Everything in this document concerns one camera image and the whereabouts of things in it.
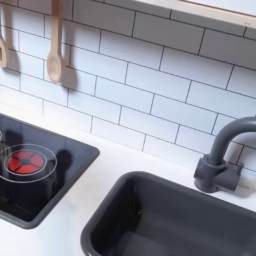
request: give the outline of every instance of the utensil handle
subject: utensil handle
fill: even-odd
[[[52,0],[52,51],[58,54],[61,54],[62,11],[62,0]]]

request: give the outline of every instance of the white countertop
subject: white countertop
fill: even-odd
[[[0,220],[1,256],[83,256],[80,235],[117,179],[131,171],[146,171],[187,187],[194,187],[194,170],[171,164],[93,135],[52,124],[0,104],[0,113],[97,147],[101,154],[46,219],[33,230]],[[236,195],[214,197],[256,211],[256,192],[238,188]]]

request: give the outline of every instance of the play kitchen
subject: play kitchen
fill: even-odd
[[[256,256],[237,3],[0,4],[0,255]]]

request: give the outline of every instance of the faucet base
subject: faucet base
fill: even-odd
[[[197,189],[207,194],[212,194],[219,190],[218,186],[210,184],[209,182],[206,182],[204,180],[195,179],[194,184],[197,187]]]
[[[223,160],[220,165],[212,165],[205,155],[198,162],[195,171],[195,186],[205,192],[214,193],[220,188],[235,191],[243,166],[231,167]]]

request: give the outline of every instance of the hanging utensil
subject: hanging utensil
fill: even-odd
[[[0,17],[0,67],[5,68],[7,66],[7,52],[8,47],[2,35],[1,17]]]
[[[47,59],[48,75],[53,83],[59,83],[63,72],[61,55],[62,0],[52,0],[52,46]]]

